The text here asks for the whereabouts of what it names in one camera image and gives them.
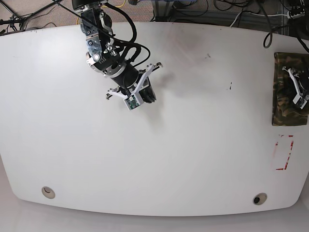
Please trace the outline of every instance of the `wire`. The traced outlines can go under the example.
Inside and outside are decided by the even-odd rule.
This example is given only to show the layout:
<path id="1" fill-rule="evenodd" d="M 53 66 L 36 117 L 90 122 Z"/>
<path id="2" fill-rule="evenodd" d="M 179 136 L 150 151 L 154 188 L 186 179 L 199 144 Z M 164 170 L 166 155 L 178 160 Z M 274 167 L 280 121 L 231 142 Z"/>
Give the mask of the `wire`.
<path id="1" fill-rule="evenodd" d="M 55 28 L 57 27 L 57 25 L 55 24 L 55 23 L 47 23 L 47 24 L 45 24 L 45 26 L 43 26 L 43 27 L 41 27 L 41 28 L 38 28 L 38 29 L 43 29 L 43 28 L 45 28 L 47 25 L 49 25 L 49 24 L 53 24 L 54 26 L 55 26 Z"/>
<path id="2" fill-rule="evenodd" d="M 214 24 L 214 23 L 199 23 L 199 22 L 195 22 L 189 19 L 184 19 L 184 18 L 180 18 L 180 19 L 176 19 L 174 21 L 174 23 L 195 23 L 195 24 L 204 24 L 204 25 L 214 25 L 214 26 L 219 26 L 218 24 Z"/>
<path id="3" fill-rule="evenodd" d="M 202 15 L 204 15 L 204 14 L 208 11 L 208 8 L 209 8 L 208 0 L 206 0 L 206 2 L 207 2 L 207 8 L 206 8 L 205 12 L 202 13 L 202 14 L 198 14 L 198 15 L 191 15 L 191 14 L 190 14 L 190 15 L 189 15 L 189 14 L 185 14 L 185 13 L 183 13 L 183 12 L 181 12 L 181 11 L 178 11 L 177 9 L 176 9 L 176 11 L 179 12 L 179 13 L 181 13 L 182 15 L 191 16 L 191 17 L 202 16 Z"/>
<path id="4" fill-rule="evenodd" d="M 272 30 L 272 31 L 278 31 L 279 29 L 281 29 L 281 28 L 286 28 L 286 27 L 289 27 L 289 25 L 276 26 L 276 27 L 273 27 L 271 30 Z M 268 38 L 269 36 L 270 36 L 270 33 L 268 33 L 268 34 L 265 36 L 264 41 L 263 41 L 263 44 L 266 43 L 266 40 L 267 40 L 267 38 Z"/>
<path id="5" fill-rule="evenodd" d="M 25 29 L 24 30 L 26 30 L 27 29 L 27 26 L 28 26 L 28 24 L 29 24 L 29 22 L 31 21 L 31 20 L 33 20 L 33 19 L 35 19 L 35 18 L 39 18 L 39 17 L 42 17 L 42 16 L 45 16 L 45 15 L 48 15 L 49 13 L 51 13 L 51 11 L 53 10 L 53 9 L 55 9 L 57 6 L 54 6 L 49 12 L 47 12 L 46 14 L 43 14 L 43 15 L 39 15 L 39 16 L 36 16 L 36 17 L 34 17 L 34 18 L 31 18 L 31 19 L 29 19 L 28 21 L 27 21 L 27 24 L 26 24 L 26 26 L 25 26 Z"/>
<path id="6" fill-rule="evenodd" d="M 237 27 L 238 27 L 238 28 L 239 28 L 239 24 L 240 24 L 240 21 L 241 21 L 242 12 L 243 12 L 243 8 L 241 9 L 241 14 L 240 14 L 240 16 L 239 16 L 239 20 L 238 20 L 238 24 L 237 24 Z"/>
<path id="7" fill-rule="evenodd" d="M 24 15 L 21 15 L 21 16 L 19 16 L 19 18 L 20 18 L 20 17 L 27 16 L 27 15 L 31 15 L 31 14 L 33 14 L 33 13 L 29 13 L 29 14 L 24 14 Z"/>
<path id="8" fill-rule="evenodd" d="M 289 9 L 283 4 L 283 1 L 284 1 L 284 0 L 279 0 L 279 2 L 281 3 L 281 5 L 282 5 L 285 9 L 287 9 L 287 10 L 289 11 Z"/>
<path id="9" fill-rule="evenodd" d="M 152 19 L 150 19 L 150 22 L 153 22 L 155 20 L 155 11 L 153 11 L 153 13 L 154 13 L 154 16 Z"/>
<path id="10" fill-rule="evenodd" d="M 110 5 L 109 3 L 105 3 L 105 6 L 114 10 L 114 11 L 117 11 L 118 13 L 122 14 L 126 20 L 129 22 L 131 28 L 132 28 L 132 32 L 133 32 L 133 36 L 132 36 L 132 39 L 130 40 L 130 42 L 135 42 L 136 40 L 136 37 L 137 37 L 137 30 L 136 30 L 136 27 L 132 21 L 132 19 L 126 14 L 126 12 L 124 12 L 123 10 L 113 6 L 113 5 Z"/>
<path id="11" fill-rule="evenodd" d="M 125 5 L 126 0 L 124 0 L 124 3 L 122 3 L 120 6 L 115 6 L 117 8 L 121 8 Z"/>
<path id="12" fill-rule="evenodd" d="M 238 17 L 240 17 L 240 16 L 242 15 L 242 13 L 245 13 L 245 12 L 247 12 L 247 13 L 254 13 L 254 12 L 252 12 L 252 11 L 242 11 L 242 12 L 239 12 L 238 15 L 236 16 L 236 18 L 234 19 L 233 23 L 230 25 L 230 28 L 233 27 L 233 25 L 236 23 Z"/>
<path id="13" fill-rule="evenodd" d="M 220 9 L 218 6 L 217 6 L 217 0 L 213 0 L 213 5 L 214 7 L 219 10 L 219 11 L 228 11 L 229 9 L 231 9 L 233 7 L 232 4 L 230 4 L 229 7 L 225 8 L 225 9 Z"/>
<path id="14" fill-rule="evenodd" d="M 147 58 L 144 59 L 142 62 L 140 62 L 140 63 L 134 65 L 134 67 L 136 67 L 136 66 L 138 66 L 138 65 L 140 65 L 140 64 L 142 64 L 142 63 L 144 63 L 146 60 L 149 59 L 149 57 L 150 57 L 150 55 L 151 55 L 151 52 L 150 52 L 150 50 L 149 50 L 146 46 L 144 46 L 144 45 L 142 45 L 142 44 L 139 44 L 139 43 L 134 43 L 134 42 L 129 42 L 129 41 L 117 39 L 117 38 L 114 37 L 114 35 L 110 35 L 109 33 L 105 32 L 104 30 L 102 30 L 101 28 L 99 28 L 96 24 L 94 24 L 93 22 L 91 22 L 90 20 L 88 20 L 88 19 L 86 19 L 86 18 L 84 18 L 84 17 L 82 17 L 82 16 L 79 16 L 79 15 L 76 14 L 75 12 L 71 11 L 70 9 L 68 9 L 67 7 L 65 7 L 64 5 L 62 5 L 62 4 L 60 4 L 59 2 L 57 2 L 56 0 L 52 0 L 52 1 L 53 1 L 53 2 L 56 2 L 58 6 L 62 7 L 62 8 L 65 9 L 66 11 L 68 11 L 68 12 L 70 12 L 71 14 L 75 15 L 76 17 L 78 17 L 78 18 L 82 19 L 83 21 L 87 22 L 88 24 L 94 26 L 98 31 L 102 32 L 104 35 L 108 36 L 109 38 L 113 38 L 116 42 L 119 43 L 119 46 L 123 46 L 123 45 L 128 46 L 128 45 L 130 45 L 130 46 L 132 46 L 132 47 L 136 47 L 136 48 L 137 48 L 137 47 L 142 47 L 142 48 L 146 49 L 147 52 L 148 52 Z"/>
<path id="15" fill-rule="evenodd" d="M 250 14 L 252 14 L 252 15 L 257 15 L 257 16 L 264 16 L 265 17 L 265 15 L 264 14 L 255 14 L 255 13 L 250 13 Z M 286 14 L 272 14 L 272 15 L 267 15 L 267 17 L 276 17 L 276 16 L 285 16 L 285 17 L 287 17 L 287 15 Z"/>
<path id="16" fill-rule="evenodd" d="M 300 44 L 303 46 L 303 48 L 309 53 L 309 48 L 306 46 L 306 44 L 302 41 L 302 39 L 299 36 L 297 25 L 295 25 L 295 20 L 291 17 L 292 27 L 295 31 L 295 36 L 297 40 L 300 42 Z"/>
<path id="17" fill-rule="evenodd" d="M 236 18 L 234 19 L 234 21 L 233 21 L 232 24 L 230 25 L 230 28 L 236 23 L 238 17 L 239 17 L 242 13 L 243 13 L 243 11 L 238 13 L 238 15 L 236 16 Z"/>
<path id="18" fill-rule="evenodd" d="M 180 2 L 180 1 L 177 1 L 177 2 L 178 2 L 178 4 L 180 4 L 180 5 L 183 6 L 183 7 L 188 7 L 188 6 L 192 6 L 192 5 L 196 4 L 196 3 L 197 3 L 197 0 L 191 1 L 189 4 L 183 4 L 183 3 Z"/>
<path id="19" fill-rule="evenodd" d="M 262 13 L 265 15 L 265 18 L 266 18 L 266 20 L 267 20 L 267 24 L 268 24 L 268 27 L 269 27 L 269 34 L 270 34 L 270 36 L 269 36 L 269 42 L 268 42 L 268 44 L 266 45 L 266 44 L 265 44 L 266 41 L 264 41 L 263 46 L 264 46 L 264 48 L 269 48 L 269 47 L 271 46 L 271 43 L 272 43 L 272 28 L 271 28 L 271 23 L 270 23 L 270 20 L 269 20 L 269 17 L 268 17 L 268 15 L 267 15 L 266 11 L 265 11 L 264 8 L 262 7 L 262 5 L 261 5 L 261 3 L 259 2 L 259 0 L 255 0 L 255 2 L 256 2 L 256 4 L 260 7 Z"/>
<path id="20" fill-rule="evenodd" d="M 243 2 L 230 2 L 230 1 L 227 1 L 227 0 L 218 0 L 218 1 L 229 3 L 233 6 L 242 8 L 242 7 L 247 7 L 247 6 L 251 5 L 254 0 L 248 0 L 248 1 L 243 1 Z"/>

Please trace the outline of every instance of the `metal bracket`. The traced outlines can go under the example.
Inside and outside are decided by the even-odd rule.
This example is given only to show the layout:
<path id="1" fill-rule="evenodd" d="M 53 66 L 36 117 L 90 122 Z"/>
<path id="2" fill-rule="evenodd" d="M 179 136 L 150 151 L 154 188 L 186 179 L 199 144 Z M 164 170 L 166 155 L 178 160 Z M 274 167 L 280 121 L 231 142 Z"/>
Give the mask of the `metal bracket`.
<path id="1" fill-rule="evenodd" d="M 161 63 L 157 63 L 156 65 L 150 64 L 147 65 L 146 71 L 144 72 L 144 74 L 141 76 L 139 82 L 137 82 L 135 89 L 131 92 L 130 97 L 128 97 L 125 94 L 122 94 L 119 91 L 119 88 L 116 89 L 112 89 L 110 88 L 107 92 L 106 95 L 106 99 L 109 99 L 111 96 L 117 96 L 120 97 L 124 100 L 127 108 L 129 110 L 133 110 L 136 107 L 142 105 L 144 103 L 144 100 L 142 99 L 142 97 L 140 96 L 140 91 L 142 90 L 142 88 L 144 88 L 144 82 L 146 81 L 146 79 L 149 77 L 149 75 L 156 69 L 158 69 L 159 67 L 162 67 Z"/>
<path id="2" fill-rule="evenodd" d="M 292 79 L 292 81 L 294 83 L 294 87 L 295 87 L 295 90 L 296 90 L 296 96 L 293 99 L 294 104 L 299 105 L 300 109 L 303 109 L 305 107 L 305 105 L 307 104 L 307 100 L 304 98 L 303 94 L 299 90 L 298 83 L 297 83 L 296 78 L 294 76 L 294 70 L 292 70 L 291 68 L 289 68 L 287 70 L 285 66 L 282 68 L 282 70 L 285 70 L 285 71 L 288 72 L 290 78 Z"/>

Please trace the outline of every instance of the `white table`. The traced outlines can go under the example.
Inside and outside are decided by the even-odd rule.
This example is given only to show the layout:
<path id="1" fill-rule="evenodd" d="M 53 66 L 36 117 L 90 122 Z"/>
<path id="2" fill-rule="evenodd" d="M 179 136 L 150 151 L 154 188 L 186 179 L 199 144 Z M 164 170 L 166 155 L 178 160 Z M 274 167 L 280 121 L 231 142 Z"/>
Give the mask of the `white table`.
<path id="1" fill-rule="evenodd" d="M 0 153 L 26 201 L 113 214 L 200 216 L 293 205 L 309 171 L 307 126 L 271 125 L 274 52 L 295 38 L 192 24 L 137 23 L 138 42 L 162 62 L 153 104 L 128 111 L 105 100 L 112 80 L 85 62 L 79 27 L 0 37 Z M 114 25 L 129 39 L 126 23 Z M 273 156 L 278 135 L 293 135 Z M 51 187 L 56 197 L 42 195 Z M 253 204 L 258 193 L 267 201 Z"/>

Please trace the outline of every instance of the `white cable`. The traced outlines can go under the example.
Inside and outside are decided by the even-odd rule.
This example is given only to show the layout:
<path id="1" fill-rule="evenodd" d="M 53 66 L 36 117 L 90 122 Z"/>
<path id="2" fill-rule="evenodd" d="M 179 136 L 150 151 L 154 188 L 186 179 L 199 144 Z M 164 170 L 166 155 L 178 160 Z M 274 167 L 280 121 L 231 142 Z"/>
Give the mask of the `white cable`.
<path id="1" fill-rule="evenodd" d="M 239 12 L 238 15 L 236 16 L 236 18 L 234 19 L 234 22 L 232 22 L 232 24 L 230 25 L 230 28 L 234 25 L 234 23 L 237 21 L 238 17 L 240 16 L 242 12 Z"/>
<path id="2" fill-rule="evenodd" d="M 263 15 L 263 14 L 255 14 L 255 13 L 250 13 L 250 14 L 252 14 L 252 15 L 257 15 L 257 16 L 264 16 L 265 17 L 265 15 Z M 287 17 L 287 15 L 286 14 L 272 14 L 272 15 L 268 15 L 268 17 L 275 17 L 275 16 L 285 16 L 285 17 Z"/>
<path id="3" fill-rule="evenodd" d="M 239 12 L 239 14 L 236 16 L 236 18 L 235 18 L 235 20 L 233 21 L 233 23 L 230 25 L 230 28 L 236 23 L 236 21 L 237 21 L 237 19 L 238 19 L 238 17 L 240 16 L 240 14 L 241 14 L 242 12 Z M 249 12 L 250 14 L 252 14 L 252 15 L 257 15 L 257 16 L 264 16 L 265 17 L 265 15 L 263 15 L 263 14 L 255 14 L 255 13 L 251 13 L 251 12 Z M 268 15 L 268 17 L 275 17 L 275 16 L 285 16 L 285 17 L 287 17 L 287 15 L 286 14 L 272 14 L 272 15 Z"/>

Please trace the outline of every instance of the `camouflage cloth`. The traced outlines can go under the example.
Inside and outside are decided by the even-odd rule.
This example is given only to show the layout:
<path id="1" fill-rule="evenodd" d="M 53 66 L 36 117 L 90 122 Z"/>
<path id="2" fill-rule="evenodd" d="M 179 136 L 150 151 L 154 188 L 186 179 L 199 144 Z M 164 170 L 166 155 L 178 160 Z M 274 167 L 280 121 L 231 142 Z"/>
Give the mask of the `camouflage cloth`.
<path id="1" fill-rule="evenodd" d="M 309 114 L 309 102 L 301 110 L 293 103 L 296 95 L 293 81 L 287 71 L 282 70 L 295 68 L 303 70 L 301 58 L 309 63 L 308 54 L 297 53 L 275 53 L 275 75 L 273 86 L 273 126 L 301 126 L 307 124 Z"/>

